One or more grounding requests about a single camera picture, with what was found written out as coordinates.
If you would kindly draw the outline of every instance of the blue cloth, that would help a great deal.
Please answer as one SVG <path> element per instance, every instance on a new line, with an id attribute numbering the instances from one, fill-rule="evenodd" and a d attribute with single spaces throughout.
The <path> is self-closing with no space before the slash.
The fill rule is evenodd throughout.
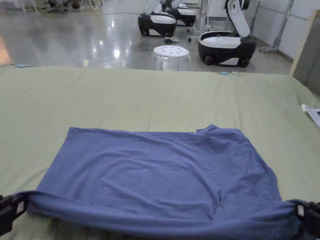
<path id="1" fill-rule="evenodd" d="M 29 210 L 147 236 L 289 239 L 294 201 L 237 129 L 70 128 Z"/>

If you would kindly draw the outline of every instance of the green fabric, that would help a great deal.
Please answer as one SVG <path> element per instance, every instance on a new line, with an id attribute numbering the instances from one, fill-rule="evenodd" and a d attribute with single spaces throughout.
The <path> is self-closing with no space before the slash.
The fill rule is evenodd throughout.
<path id="1" fill-rule="evenodd" d="M 3 195 L 38 186 L 71 126 L 189 132 L 214 124 L 238 128 L 249 138 L 277 175 L 283 200 L 320 199 L 320 128 L 300 107 L 320 108 L 320 101 L 292 77 L 4 66 L 0 85 Z M 105 238 L 97 230 L 84 234 L 27 215 L 3 238 L 59 234 Z"/>

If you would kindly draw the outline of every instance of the caster wheel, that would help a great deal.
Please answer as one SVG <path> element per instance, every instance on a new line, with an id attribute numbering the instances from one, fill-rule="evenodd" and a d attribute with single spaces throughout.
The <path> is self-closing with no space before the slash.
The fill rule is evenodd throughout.
<path id="1" fill-rule="evenodd" d="M 246 58 L 246 59 L 242 60 L 241 63 L 239 63 L 239 67 L 246 68 L 249 65 L 249 63 L 250 63 L 250 59 Z"/>
<path id="2" fill-rule="evenodd" d="M 141 30 L 140 30 L 140 33 L 141 33 L 141 36 L 143 36 L 143 37 L 149 35 L 149 34 L 148 34 L 148 30 L 146 30 L 146 29 L 141 29 Z"/>
<path id="3" fill-rule="evenodd" d="M 204 63 L 208 66 L 210 66 L 212 64 L 212 57 L 210 56 L 205 56 L 204 57 Z"/>

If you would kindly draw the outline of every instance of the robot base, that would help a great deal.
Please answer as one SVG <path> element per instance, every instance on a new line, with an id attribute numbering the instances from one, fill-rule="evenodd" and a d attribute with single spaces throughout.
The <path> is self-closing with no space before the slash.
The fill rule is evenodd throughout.
<path id="1" fill-rule="evenodd" d="M 174 18 L 177 20 L 178 26 L 192 27 L 196 21 L 196 14 L 189 8 L 167 9 L 166 13 L 174 16 Z"/>
<path id="2" fill-rule="evenodd" d="M 171 37 L 176 29 L 176 25 L 175 18 L 168 14 L 141 14 L 138 18 L 138 26 L 142 36 Z"/>
<path id="3" fill-rule="evenodd" d="M 207 65 L 231 65 L 245 68 L 254 54 L 254 37 L 230 36 L 230 32 L 208 32 L 200 37 L 199 57 Z"/>
<path id="4" fill-rule="evenodd" d="M 181 19 L 177 20 L 177 25 L 192 27 L 195 21 L 196 16 L 182 15 Z"/>

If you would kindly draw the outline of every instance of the white stool seat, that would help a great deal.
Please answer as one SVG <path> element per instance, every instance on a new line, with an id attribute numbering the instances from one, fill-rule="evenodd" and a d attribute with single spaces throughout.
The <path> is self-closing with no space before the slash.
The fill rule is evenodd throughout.
<path id="1" fill-rule="evenodd" d="M 152 70 L 190 71 L 189 51 L 179 46 L 159 46 L 153 50 Z"/>

